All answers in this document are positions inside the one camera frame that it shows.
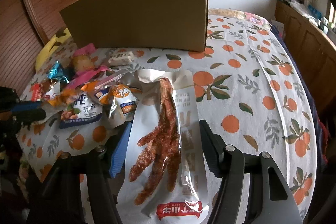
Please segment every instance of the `metal screw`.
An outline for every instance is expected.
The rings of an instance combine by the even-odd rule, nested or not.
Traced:
[[[270,154],[268,152],[262,152],[261,155],[263,158],[266,158],[266,159],[269,159],[270,157]]]
[[[233,146],[233,145],[227,145],[226,147],[225,147],[225,149],[227,150],[227,151],[229,151],[229,152],[233,152],[234,150],[235,150],[235,147]]]
[[[96,147],[96,151],[97,152],[103,152],[105,150],[105,146],[104,145],[98,145],[97,147]]]
[[[61,159],[67,159],[69,156],[70,156],[69,152],[63,152],[60,157]]]

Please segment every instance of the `white snack bag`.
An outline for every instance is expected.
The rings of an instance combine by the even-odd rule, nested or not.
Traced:
[[[127,146],[125,179],[117,198],[120,218],[124,224],[201,223],[207,216],[209,207],[192,73],[188,70],[164,72],[143,69],[136,71],[135,77],[142,82],[143,96],[135,111]],[[171,95],[165,97],[168,99],[164,100],[164,107],[160,104],[163,100],[162,94],[164,94],[162,83],[168,83],[170,91],[173,88],[173,91],[168,93]],[[176,106],[176,112],[167,111],[166,118],[175,117],[176,120],[162,119],[163,109],[171,109],[169,108],[171,105]],[[161,123],[160,121],[169,121],[169,123]],[[171,129],[172,121],[177,122],[174,131],[176,135],[169,142],[165,142],[165,134],[169,135],[167,133],[169,129],[166,129],[165,126],[168,128],[170,126]],[[153,134],[161,126],[165,128],[161,131],[164,134],[157,134],[156,144],[158,147],[160,144],[162,145],[160,151],[169,151],[167,157],[163,156],[164,153],[157,153],[155,139],[151,139],[152,142],[145,142],[145,145],[142,143],[143,146],[138,146],[138,142],[144,140],[145,136],[147,138]],[[168,150],[165,150],[166,143],[169,146]],[[176,153],[173,155],[174,157],[172,156],[173,149],[176,149],[177,153],[180,152],[180,163],[176,162],[179,160],[178,157],[175,157]],[[148,160],[144,157],[146,151],[148,153],[155,151],[152,154],[155,156],[149,160],[150,165],[147,164],[145,169],[141,169],[144,160]],[[160,169],[157,161],[162,158],[164,158],[163,167]],[[150,182],[153,183],[158,178],[158,176],[155,177],[155,172],[157,175],[157,171],[160,172],[162,169],[164,172],[159,178],[159,183],[152,187]],[[172,184],[174,176],[176,177],[175,185]]]

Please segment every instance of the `yellow cloth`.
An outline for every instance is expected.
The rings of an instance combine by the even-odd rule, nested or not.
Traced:
[[[58,49],[58,47],[63,44],[71,34],[66,28],[65,30],[60,29],[53,35],[49,42],[44,46],[44,48],[39,52],[35,61],[35,69],[38,71],[43,63],[48,60],[48,58]]]

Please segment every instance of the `cardboard box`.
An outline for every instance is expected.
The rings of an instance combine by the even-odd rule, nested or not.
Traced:
[[[205,48],[208,0],[78,0],[60,14],[78,47]]]

